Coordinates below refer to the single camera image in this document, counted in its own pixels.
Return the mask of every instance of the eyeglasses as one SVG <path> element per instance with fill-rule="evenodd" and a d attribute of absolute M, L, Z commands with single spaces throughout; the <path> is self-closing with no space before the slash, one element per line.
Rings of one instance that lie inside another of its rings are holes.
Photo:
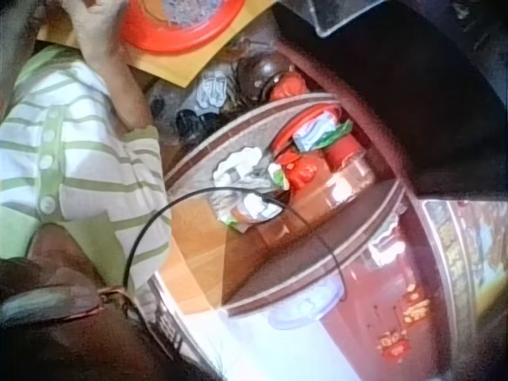
<path fill-rule="evenodd" d="M 0 329 L 52 326 L 78 321 L 100 314 L 108 305 L 115 305 L 126 318 L 134 316 L 163 353 L 169 359 L 175 359 L 174 353 L 159 339 L 140 307 L 123 287 L 96 290 L 91 287 L 56 285 L 17 294 L 0 306 Z"/>

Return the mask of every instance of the red plate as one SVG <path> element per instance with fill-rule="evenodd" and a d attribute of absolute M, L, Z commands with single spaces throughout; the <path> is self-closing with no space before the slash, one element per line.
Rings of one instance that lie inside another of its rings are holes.
<path fill-rule="evenodd" d="M 190 28 L 178 28 L 151 19 L 140 2 L 131 0 L 121 35 L 137 48 L 157 53 L 185 52 L 206 44 L 231 25 L 244 5 L 244 0 L 223 0 L 208 21 Z"/>

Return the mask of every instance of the shirt button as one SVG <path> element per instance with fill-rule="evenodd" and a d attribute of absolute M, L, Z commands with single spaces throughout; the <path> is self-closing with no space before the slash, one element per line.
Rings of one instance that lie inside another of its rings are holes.
<path fill-rule="evenodd" d="M 48 131 L 44 131 L 44 133 L 42 135 L 42 139 L 46 143 L 50 143 L 55 140 L 55 136 L 56 136 L 55 131 L 53 131 L 52 129 L 49 129 Z"/>
<path fill-rule="evenodd" d="M 39 203 L 40 211 L 44 214 L 51 214 L 56 209 L 56 201 L 51 196 L 45 196 Z"/>
<path fill-rule="evenodd" d="M 48 169 L 53 164 L 53 156 L 46 155 L 42 156 L 42 158 L 39 160 L 39 169 Z"/>
<path fill-rule="evenodd" d="M 58 118 L 58 116 L 60 115 L 60 113 L 58 112 L 58 110 L 51 110 L 49 111 L 48 113 L 48 116 L 52 119 L 56 119 Z"/>

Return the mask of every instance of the black cable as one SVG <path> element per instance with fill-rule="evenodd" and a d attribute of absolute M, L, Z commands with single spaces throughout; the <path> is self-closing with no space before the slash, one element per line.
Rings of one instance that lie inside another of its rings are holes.
<path fill-rule="evenodd" d="M 246 189 L 246 188 L 238 188 L 238 187 L 208 187 L 208 188 L 202 188 L 199 190 L 195 190 L 193 192 L 187 193 L 184 196 L 177 198 L 175 201 L 170 202 L 167 204 L 164 208 L 161 208 L 158 210 L 155 214 L 153 214 L 152 217 L 148 220 L 148 222 L 143 226 L 143 229 L 140 231 L 140 233 L 137 235 L 136 240 L 134 241 L 133 248 L 130 250 L 129 257 L 127 258 L 127 263 L 125 264 L 124 269 L 124 276 L 122 280 L 122 285 L 124 288 L 127 288 L 129 285 L 129 275 L 130 275 L 130 268 L 133 266 L 134 256 L 136 255 L 136 250 L 143 239 L 144 235 L 150 229 L 150 226 L 160 217 L 162 216 L 167 210 L 171 209 L 176 204 L 180 204 L 181 202 L 193 198 L 194 196 L 205 194 L 205 193 L 211 193 L 211 192 L 217 192 L 217 191 L 232 191 L 232 192 L 240 192 L 244 194 L 255 194 L 258 197 L 261 197 L 263 201 L 269 202 L 271 204 L 277 205 L 278 207 L 282 208 L 283 210 L 289 210 L 302 224 L 304 224 L 305 227 L 309 231 L 314 230 L 310 223 L 300 214 L 298 213 L 294 208 L 291 206 L 288 206 L 287 204 L 284 204 L 283 202 L 277 200 L 276 198 L 270 197 L 266 194 L 263 194 L 257 190 L 252 189 Z M 342 274 L 341 270 L 341 264 L 333 254 L 333 249 L 328 245 L 328 243 L 325 241 L 325 239 L 321 236 L 321 234 L 315 233 L 315 237 L 318 241 L 321 242 L 321 244 L 326 248 L 328 251 L 328 254 L 333 259 L 333 262 L 335 263 L 335 267 L 337 268 L 337 271 L 339 273 L 339 276 L 341 277 L 342 284 L 344 285 L 344 295 L 341 298 L 341 301 L 344 301 L 347 298 L 347 290 L 346 290 L 346 283 L 344 281 L 344 275 Z"/>

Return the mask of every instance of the striped shirt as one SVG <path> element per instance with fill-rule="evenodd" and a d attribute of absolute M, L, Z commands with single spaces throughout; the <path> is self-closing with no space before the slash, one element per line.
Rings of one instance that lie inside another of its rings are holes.
<path fill-rule="evenodd" d="M 0 124 L 2 235 L 12 230 L 6 217 L 32 226 L 29 233 L 62 225 L 118 284 L 137 235 L 167 204 L 156 129 L 121 135 L 118 123 L 105 83 L 75 53 L 50 47 L 34 56 Z M 164 262 L 170 222 L 160 218 L 140 243 L 136 288 Z M 24 255 L 28 235 L 2 237 L 0 256 Z"/>

